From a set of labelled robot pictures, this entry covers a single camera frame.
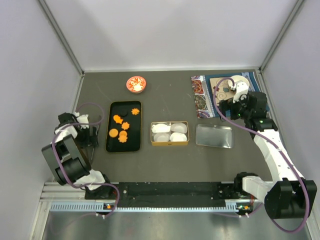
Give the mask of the black round cookie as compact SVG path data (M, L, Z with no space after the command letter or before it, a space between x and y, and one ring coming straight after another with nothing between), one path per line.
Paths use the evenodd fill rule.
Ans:
M126 117L128 115L128 112L127 111L122 111L120 114L119 114L122 118Z

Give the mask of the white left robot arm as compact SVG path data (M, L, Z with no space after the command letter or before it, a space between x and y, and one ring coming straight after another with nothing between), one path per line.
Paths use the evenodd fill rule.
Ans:
M108 177L92 169L91 160L84 153L88 147L99 146L99 125L89 125L87 114L62 113L59 125L54 129L54 139L41 149L54 180L61 186L69 181L85 191L86 200L115 200L117 190Z

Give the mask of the orange star flower cookie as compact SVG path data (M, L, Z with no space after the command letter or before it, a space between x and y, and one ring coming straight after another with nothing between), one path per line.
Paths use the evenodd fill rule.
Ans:
M121 128L126 131L130 128L130 124L128 122L123 122Z

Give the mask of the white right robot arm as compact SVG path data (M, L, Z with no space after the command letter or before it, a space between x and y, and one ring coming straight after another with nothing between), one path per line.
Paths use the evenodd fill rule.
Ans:
M250 132L272 177L272 183L267 183L254 173L239 173L233 185L234 194L239 198L253 195L273 220L308 218L317 186L313 180L306 180L290 160L277 125L267 116L266 94L250 91L239 101L222 100L216 108L222 119L226 112L230 113L230 123L244 121L243 129Z

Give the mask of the orange fish cookie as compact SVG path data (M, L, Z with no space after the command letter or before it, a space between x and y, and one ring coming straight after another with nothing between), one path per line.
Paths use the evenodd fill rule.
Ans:
M114 115L113 116L113 120L114 120L114 122L116 123L116 124L120 124L120 125L122 125L123 124L123 119L121 118L121 116L119 116L119 115Z

